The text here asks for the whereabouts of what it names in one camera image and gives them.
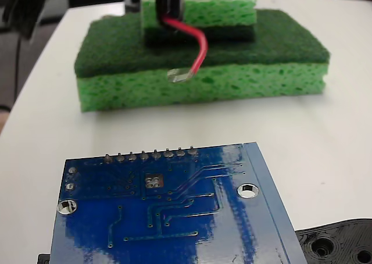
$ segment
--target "red wire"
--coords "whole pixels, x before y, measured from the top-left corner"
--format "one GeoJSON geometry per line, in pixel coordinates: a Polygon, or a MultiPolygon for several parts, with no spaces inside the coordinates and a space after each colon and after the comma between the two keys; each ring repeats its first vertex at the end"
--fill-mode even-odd
{"type": "Polygon", "coordinates": [[[207,55],[207,51],[208,51],[208,42],[207,42],[207,38],[205,37],[204,33],[195,27],[189,26],[183,22],[169,18],[167,16],[163,17],[163,21],[169,26],[172,26],[180,31],[183,31],[184,33],[187,33],[195,37],[198,40],[198,43],[200,46],[199,55],[191,66],[191,72],[193,74],[196,74],[200,66],[202,65],[207,55]]]}

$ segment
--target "stacked sponges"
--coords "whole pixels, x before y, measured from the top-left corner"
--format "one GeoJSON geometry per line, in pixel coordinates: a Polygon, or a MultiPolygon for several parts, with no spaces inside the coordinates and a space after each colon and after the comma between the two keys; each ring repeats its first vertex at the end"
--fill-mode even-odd
{"type": "Polygon", "coordinates": [[[328,51],[284,12],[255,11],[255,0],[185,0],[184,21],[206,32],[209,51],[190,81],[168,82],[198,46],[158,25],[154,1],[92,23],[75,64],[83,111],[322,92],[328,51]]]}

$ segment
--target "white table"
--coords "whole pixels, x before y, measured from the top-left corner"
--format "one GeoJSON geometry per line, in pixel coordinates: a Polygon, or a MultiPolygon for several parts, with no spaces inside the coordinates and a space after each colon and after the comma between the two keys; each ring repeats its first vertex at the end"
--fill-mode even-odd
{"type": "Polygon", "coordinates": [[[372,3],[257,6],[288,12],[331,51],[323,95],[82,114],[74,60],[90,22],[123,4],[66,13],[0,136],[2,263],[50,252],[65,159],[118,152],[257,141],[295,230],[372,218],[372,3]]]}

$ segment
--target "plated mounting hole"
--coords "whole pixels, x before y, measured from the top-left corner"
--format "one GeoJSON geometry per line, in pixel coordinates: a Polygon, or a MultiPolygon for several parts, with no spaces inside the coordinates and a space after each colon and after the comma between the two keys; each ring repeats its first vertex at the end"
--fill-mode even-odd
{"type": "Polygon", "coordinates": [[[331,240],[319,238],[312,244],[312,251],[319,257],[326,257],[332,253],[334,246],[331,240]]]}
{"type": "Polygon", "coordinates": [[[369,251],[360,251],[357,255],[357,259],[360,263],[370,263],[372,256],[369,251]]]}
{"type": "Polygon", "coordinates": [[[258,195],[259,189],[254,184],[242,184],[237,191],[240,197],[254,198],[258,195]]]}
{"type": "Polygon", "coordinates": [[[57,211],[64,216],[71,215],[77,209],[77,204],[74,200],[63,200],[58,203],[57,211]]]}

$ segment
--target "blue circuit board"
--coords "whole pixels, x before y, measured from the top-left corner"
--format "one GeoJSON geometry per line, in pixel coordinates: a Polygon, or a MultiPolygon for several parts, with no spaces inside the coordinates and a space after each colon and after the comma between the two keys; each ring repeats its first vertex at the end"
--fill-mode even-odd
{"type": "Polygon", "coordinates": [[[67,160],[50,263],[306,261],[252,143],[67,160]]]}

